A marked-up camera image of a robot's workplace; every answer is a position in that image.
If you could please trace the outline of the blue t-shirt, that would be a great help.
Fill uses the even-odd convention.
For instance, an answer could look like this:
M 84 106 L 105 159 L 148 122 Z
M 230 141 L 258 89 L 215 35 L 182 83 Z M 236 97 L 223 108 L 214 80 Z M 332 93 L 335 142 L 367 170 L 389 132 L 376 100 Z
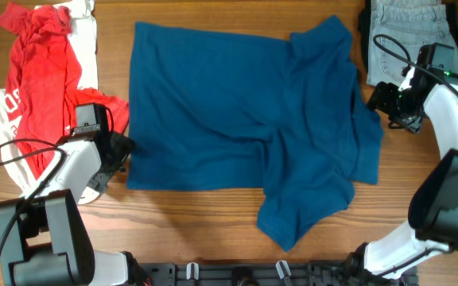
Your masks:
M 378 181 L 383 131 L 351 44 L 335 16 L 286 40 L 137 23 L 128 188 L 260 188 L 258 228 L 292 249 Z

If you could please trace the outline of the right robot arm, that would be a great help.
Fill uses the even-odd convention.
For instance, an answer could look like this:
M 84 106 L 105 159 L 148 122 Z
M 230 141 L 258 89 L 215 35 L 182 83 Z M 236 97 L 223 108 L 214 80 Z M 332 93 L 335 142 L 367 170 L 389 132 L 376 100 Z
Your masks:
M 407 285 L 410 270 L 428 259 L 458 252 L 458 74 L 455 49 L 446 44 L 409 55 L 400 85 L 379 83 L 367 103 L 387 115 L 391 128 L 418 132 L 424 118 L 434 128 L 441 160 L 417 189 L 408 219 L 384 238 L 363 243 L 338 270 L 344 283 Z

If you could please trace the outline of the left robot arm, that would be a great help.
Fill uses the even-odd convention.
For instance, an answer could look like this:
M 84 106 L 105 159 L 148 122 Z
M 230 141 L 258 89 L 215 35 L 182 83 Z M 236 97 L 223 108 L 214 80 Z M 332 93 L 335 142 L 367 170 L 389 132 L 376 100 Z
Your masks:
M 129 252 L 93 249 L 78 202 L 98 175 L 122 167 L 133 143 L 113 144 L 111 110 L 98 103 L 76 107 L 77 126 L 57 143 L 28 195 L 0 202 L 0 284 L 151 285 L 152 278 Z

